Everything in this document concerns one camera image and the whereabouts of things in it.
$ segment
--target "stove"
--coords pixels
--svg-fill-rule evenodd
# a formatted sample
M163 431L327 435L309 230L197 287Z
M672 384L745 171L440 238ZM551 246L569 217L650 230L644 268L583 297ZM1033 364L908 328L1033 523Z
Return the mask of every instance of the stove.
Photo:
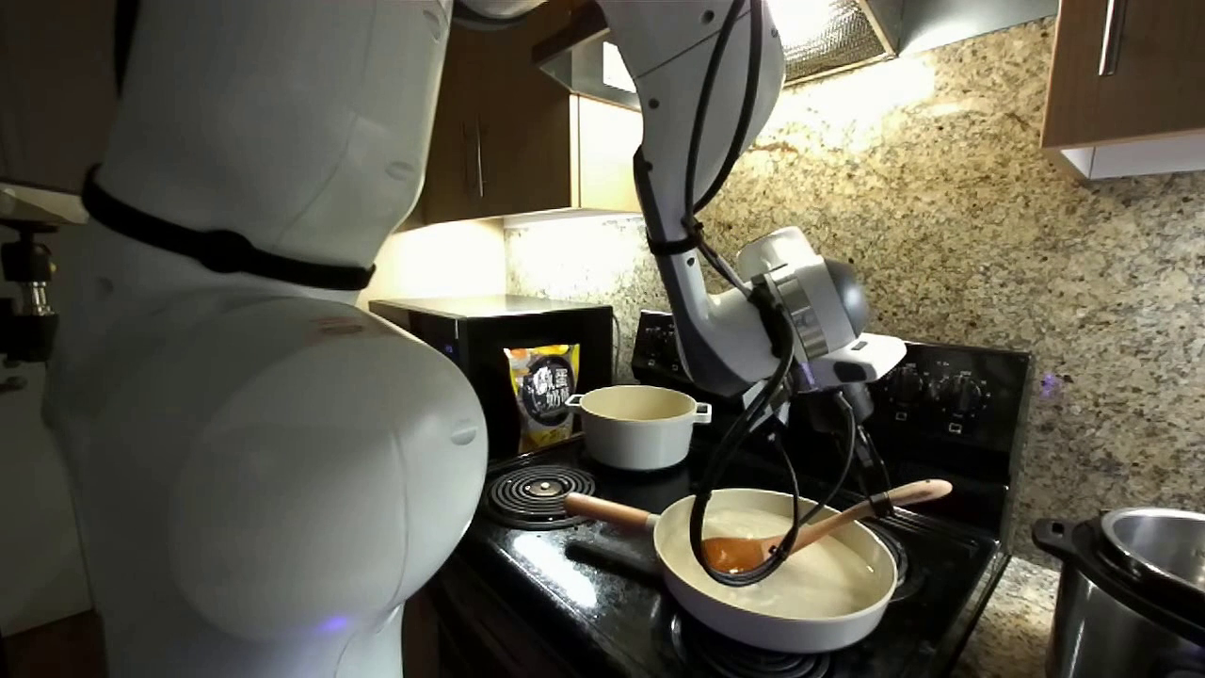
M981 346L912 346L908 361L873 384L876 410L865 431L886 461L876 476L890 479L881 484L942 476L954 479L959 500L869 520L901 553L905 585L881 626L856 647L785 654L736 644L692 623L663 588L644 535L564 515L556 506L556 494L575 489L658 514L688 494L692 464L634 476L596 466L580 445L561 445L490 470L471 535L435 582L443 588L443 619L456 619L456 647L448 653L476 654L462 675L535 675L540 666L650 678L948 675L1011 564L1003 535L1024 384L1024 356ZM692 461L716 445L716 435L696 435ZM804 489L816 499L832 476L826 438L799 426L790 449L807 455L794 461ZM756 440L741 449L727 487L789 489L776 455ZM863 489L846 487L837 506L858 500Z

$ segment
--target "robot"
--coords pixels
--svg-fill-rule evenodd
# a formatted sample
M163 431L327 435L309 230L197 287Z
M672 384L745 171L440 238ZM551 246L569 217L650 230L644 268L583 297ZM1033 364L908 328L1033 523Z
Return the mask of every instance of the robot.
M858 328L856 287L794 230L706 289L692 211L785 72L762 0L598 5L692 377L738 395L785 364L809 391L890 373L905 344ZM476 515L485 417L355 289L422 191L448 28L452 0L141 5L45 395L114 678L402 675L402 604Z

